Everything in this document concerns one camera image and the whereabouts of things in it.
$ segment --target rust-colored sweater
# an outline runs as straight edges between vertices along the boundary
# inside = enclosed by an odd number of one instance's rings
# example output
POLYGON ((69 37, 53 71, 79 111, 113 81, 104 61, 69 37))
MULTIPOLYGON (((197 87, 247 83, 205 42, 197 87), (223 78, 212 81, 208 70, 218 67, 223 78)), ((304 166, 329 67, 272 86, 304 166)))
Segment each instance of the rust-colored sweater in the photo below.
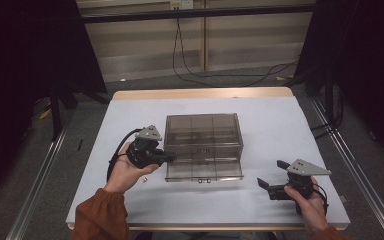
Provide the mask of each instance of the rust-colored sweater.
MULTIPOLYGON (((130 240, 126 217, 127 211, 124 206, 123 194, 109 193, 100 188, 96 191, 95 196, 77 206, 76 224, 72 239, 130 240)), ((334 227, 321 231, 310 238, 310 240, 346 239, 348 238, 334 227)))

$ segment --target white tabletop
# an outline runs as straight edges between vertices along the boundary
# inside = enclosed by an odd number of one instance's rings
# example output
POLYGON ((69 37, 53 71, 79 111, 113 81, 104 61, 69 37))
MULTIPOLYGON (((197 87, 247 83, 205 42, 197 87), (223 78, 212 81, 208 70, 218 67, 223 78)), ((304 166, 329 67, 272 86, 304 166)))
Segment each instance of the white tabletop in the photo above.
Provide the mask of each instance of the white tabletop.
MULTIPOLYGON (((276 160, 301 158, 325 167, 307 120, 293 96, 112 100, 73 200, 75 208, 106 181, 108 161, 121 139, 133 129, 155 124, 162 136, 167 115, 237 113, 244 143, 243 180, 166 182, 166 164, 148 181, 126 192, 128 223, 133 230, 292 230, 303 229, 293 201, 272 201, 257 185, 285 184, 286 171, 276 160)), ((316 177, 328 195, 328 222, 339 229, 350 223, 328 176, 316 177)))

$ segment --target beige wall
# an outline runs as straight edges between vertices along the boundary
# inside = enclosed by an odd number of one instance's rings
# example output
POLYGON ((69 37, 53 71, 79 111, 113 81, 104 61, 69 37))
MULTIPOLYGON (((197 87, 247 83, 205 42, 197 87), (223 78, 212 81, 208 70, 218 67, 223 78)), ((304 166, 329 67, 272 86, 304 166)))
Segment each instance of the beige wall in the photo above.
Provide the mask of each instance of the beige wall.
MULTIPOLYGON (((306 0, 207 0, 207 7, 306 4, 306 0)), ((169 10, 169 1, 78 0, 83 15, 169 10)), ((201 0, 194 8, 204 7, 201 0)), ((180 19, 188 66, 194 71, 273 65, 296 60, 311 13, 180 19)), ((176 20, 99 23, 86 26, 106 81, 173 74, 176 20)), ((185 72, 178 42, 176 68, 185 72)))

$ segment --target power outlet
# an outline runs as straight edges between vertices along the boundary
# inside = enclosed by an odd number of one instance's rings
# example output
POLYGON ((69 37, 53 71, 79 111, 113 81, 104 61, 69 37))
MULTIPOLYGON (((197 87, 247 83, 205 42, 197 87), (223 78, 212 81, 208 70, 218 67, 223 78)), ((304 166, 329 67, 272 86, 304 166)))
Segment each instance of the power outlet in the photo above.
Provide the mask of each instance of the power outlet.
POLYGON ((170 9, 171 10, 182 9, 182 1, 181 0, 170 0, 170 9))
POLYGON ((182 0, 182 9, 193 9, 193 0, 182 0))

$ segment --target plastic storage box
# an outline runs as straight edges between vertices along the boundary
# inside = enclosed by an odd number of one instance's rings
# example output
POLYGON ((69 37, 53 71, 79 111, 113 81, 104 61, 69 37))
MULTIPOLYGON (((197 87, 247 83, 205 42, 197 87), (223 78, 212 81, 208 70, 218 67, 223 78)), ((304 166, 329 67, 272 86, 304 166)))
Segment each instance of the plastic storage box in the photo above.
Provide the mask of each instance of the plastic storage box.
POLYGON ((177 155, 167 165, 168 182, 243 178, 243 142, 236 113, 167 116, 164 149, 177 155))

